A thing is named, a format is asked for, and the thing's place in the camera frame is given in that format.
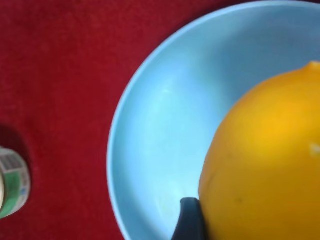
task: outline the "red fabric surface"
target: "red fabric surface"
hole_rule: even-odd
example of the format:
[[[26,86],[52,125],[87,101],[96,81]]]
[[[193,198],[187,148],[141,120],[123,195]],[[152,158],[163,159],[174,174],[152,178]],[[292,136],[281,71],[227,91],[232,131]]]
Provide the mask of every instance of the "red fabric surface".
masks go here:
[[[143,60],[233,0],[3,0],[0,144],[28,161],[26,206],[0,240],[123,239],[106,177],[109,128]]]

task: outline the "light blue bowl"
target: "light blue bowl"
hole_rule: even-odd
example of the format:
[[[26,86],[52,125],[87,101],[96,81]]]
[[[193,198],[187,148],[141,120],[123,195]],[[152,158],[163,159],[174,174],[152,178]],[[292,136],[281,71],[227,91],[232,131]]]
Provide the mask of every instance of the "light blue bowl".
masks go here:
[[[198,197],[215,131],[250,88],[320,61],[320,5],[260,1],[208,14],[161,44],[126,88],[107,152],[126,240],[169,240],[180,200]]]

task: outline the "black plastic object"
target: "black plastic object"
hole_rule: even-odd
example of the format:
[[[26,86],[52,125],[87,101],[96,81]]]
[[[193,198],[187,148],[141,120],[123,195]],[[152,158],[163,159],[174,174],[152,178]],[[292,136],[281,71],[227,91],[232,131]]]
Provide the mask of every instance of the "black plastic object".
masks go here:
[[[171,240],[208,240],[204,216],[198,199],[181,200],[181,212]]]

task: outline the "green label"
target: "green label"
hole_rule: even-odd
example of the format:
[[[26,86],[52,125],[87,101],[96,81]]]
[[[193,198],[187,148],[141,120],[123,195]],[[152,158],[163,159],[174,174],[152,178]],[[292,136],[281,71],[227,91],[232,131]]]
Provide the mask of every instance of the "green label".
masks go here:
[[[18,172],[4,174],[5,199],[0,212],[0,219],[8,216],[15,208],[20,197],[20,182]]]

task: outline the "bowl rim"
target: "bowl rim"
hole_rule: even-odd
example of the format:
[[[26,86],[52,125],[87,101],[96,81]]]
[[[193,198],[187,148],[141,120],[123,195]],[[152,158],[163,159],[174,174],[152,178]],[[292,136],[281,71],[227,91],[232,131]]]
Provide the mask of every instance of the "bowl rim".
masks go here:
[[[114,149],[114,140],[115,135],[118,127],[118,122],[121,117],[122,110],[124,105],[127,101],[128,96],[130,95],[133,87],[135,86],[136,82],[145,71],[145,69],[153,62],[153,60],[169,45],[171,45],[175,40],[183,36],[185,33],[190,31],[191,29],[197,27],[198,25],[204,24],[205,22],[217,18],[223,15],[231,14],[237,11],[252,9],[252,8],[261,8],[261,7],[300,7],[300,8],[308,8],[308,9],[320,9],[320,4],[307,2],[307,1],[295,1],[295,0],[266,0],[266,1],[255,1],[255,2],[247,2],[232,5],[229,7],[225,7],[211,13],[208,13],[204,16],[197,18],[196,20],[188,23],[184,27],[180,28],[177,32],[173,33],[169,36],[165,41],[163,41],[140,65],[140,67],[136,70],[132,78],[130,79],[129,83],[127,84],[126,88],[124,89],[122,96],[118,102],[116,107],[111,128],[109,131],[108,142],[107,142],[107,155],[106,155],[106,175],[107,175],[107,187],[108,193],[111,201],[111,206],[113,209],[113,213],[115,215],[115,219],[117,225],[122,233],[122,236],[125,240],[133,240],[129,235],[125,223],[123,221],[122,215],[119,210],[116,194],[115,194],[115,186],[114,186],[114,175],[113,175],[113,149]]]

